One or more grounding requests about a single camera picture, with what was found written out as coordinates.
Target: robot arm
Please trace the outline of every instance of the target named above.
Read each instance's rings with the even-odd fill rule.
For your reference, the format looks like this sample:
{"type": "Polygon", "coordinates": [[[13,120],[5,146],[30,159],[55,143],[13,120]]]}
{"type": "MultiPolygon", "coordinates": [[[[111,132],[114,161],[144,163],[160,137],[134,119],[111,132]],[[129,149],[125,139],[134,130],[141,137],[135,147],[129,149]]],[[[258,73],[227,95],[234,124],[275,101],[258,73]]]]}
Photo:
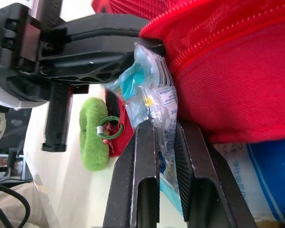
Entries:
{"type": "Polygon", "coordinates": [[[19,3],[0,9],[0,107],[32,108],[49,101],[43,150],[66,151],[73,94],[111,82],[133,62],[135,42],[163,53],[163,44],[138,38],[148,20],[99,13],[53,28],[19,3]]]}

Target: blue package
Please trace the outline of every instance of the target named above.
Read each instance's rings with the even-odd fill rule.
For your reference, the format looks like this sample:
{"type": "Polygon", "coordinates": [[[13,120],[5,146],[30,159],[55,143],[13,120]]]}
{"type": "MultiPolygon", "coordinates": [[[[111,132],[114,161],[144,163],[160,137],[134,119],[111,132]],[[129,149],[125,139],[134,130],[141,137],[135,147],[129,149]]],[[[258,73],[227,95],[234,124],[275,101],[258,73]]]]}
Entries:
{"type": "Polygon", "coordinates": [[[285,222],[285,140],[220,144],[256,221],[285,222]]]}

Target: red fabric bag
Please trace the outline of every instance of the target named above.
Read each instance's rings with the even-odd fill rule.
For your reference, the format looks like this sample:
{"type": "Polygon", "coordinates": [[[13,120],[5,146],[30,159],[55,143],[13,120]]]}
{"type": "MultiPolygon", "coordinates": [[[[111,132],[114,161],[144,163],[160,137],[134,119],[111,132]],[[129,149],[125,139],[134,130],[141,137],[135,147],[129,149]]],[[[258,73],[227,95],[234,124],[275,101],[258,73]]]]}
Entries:
{"type": "Polygon", "coordinates": [[[285,138],[285,0],[110,0],[163,40],[180,118],[212,143],[285,138]]]}

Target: black cable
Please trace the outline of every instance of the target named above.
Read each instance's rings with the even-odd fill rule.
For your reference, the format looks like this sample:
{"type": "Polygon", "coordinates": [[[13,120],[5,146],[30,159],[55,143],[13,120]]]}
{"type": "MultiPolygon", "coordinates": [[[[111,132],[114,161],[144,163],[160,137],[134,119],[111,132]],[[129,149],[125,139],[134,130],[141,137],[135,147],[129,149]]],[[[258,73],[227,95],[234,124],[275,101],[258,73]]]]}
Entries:
{"type": "Polygon", "coordinates": [[[18,199],[25,207],[25,216],[23,218],[23,220],[21,221],[20,225],[18,226],[19,228],[22,228],[24,226],[24,224],[27,222],[29,215],[30,215],[30,206],[29,206],[29,202],[19,193],[15,192],[12,189],[9,189],[7,187],[4,187],[3,185],[0,184],[0,191],[3,191],[13,197],[15,197],[16,199],[18,199]]]}
{"type": "Polygon", "coordinates": [[[4,212],[0,208],[0,220],[6,228],[13,228],[12,224],[10,223],[8,217],[4,214],[4,212]]]}
{"type": "Polygon", "coordinates": [[[6,181],[19,181],[19,182],[25,182],[25,181],[30,181],[32,182],[33,179],[16,179],[16,178],[9,178],[9,179],[5,179],[5,180],[1,180],[0,183],[6,182],[6,181]]]}
{"type": "Polygon", "coordinates": [[[94,31],[82,32],[73,35],[69,35],[69,42],[99,37],[99,36],[127,36],[127,37],[138,37],[139,31],[136,30],[125,30],[125,29],[114,29],[114,28],[102,28],[94,31]]]}

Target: green hair tie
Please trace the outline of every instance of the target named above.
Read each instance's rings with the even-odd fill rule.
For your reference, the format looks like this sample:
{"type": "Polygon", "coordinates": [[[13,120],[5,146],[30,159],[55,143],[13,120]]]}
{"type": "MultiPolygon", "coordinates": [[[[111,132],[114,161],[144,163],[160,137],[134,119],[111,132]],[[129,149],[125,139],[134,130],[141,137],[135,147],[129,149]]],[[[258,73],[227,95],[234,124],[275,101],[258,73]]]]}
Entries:
{"type": "Polygon", "coordinates": [[[106,168],[109,161],[109,145],[96,135],[96,128],[108,116],[103,100],[91,97],[82,105],[79,114],[80,152],[83,165],[89,171],[106,168]]]}
{"type": "MultiPolygon", "coordinates": [[[[116,116],[108,116],[108,117],[106,117],[105,119],[103,119],[103,121],[100,123],[100,126],[99,127],[102,127],[103,128],[103,126],[107,123],[107,122],[110,122],[110,121],[118,121],[119,122],[119,118],[118,117],[116,117],[116,116]]],[[[99,127],[97,127],[97,135],[98,136],[100,136],[101,138],[103,138],[103,139],[116,139],[122,132],[123,132],[123,130],[124,130],[124,125],[122,124],[122,123],[119,123],[120,124],[120,127],[119,127],[119,131],[116,133],[116,134],[114,134],[114,135],[106,135],[106,134],[104,134],[104,133],[102,133],[102,132],[100,132],[99,133],[99,131],[98,131],[98,129],[99,129],[99,127]]]]}

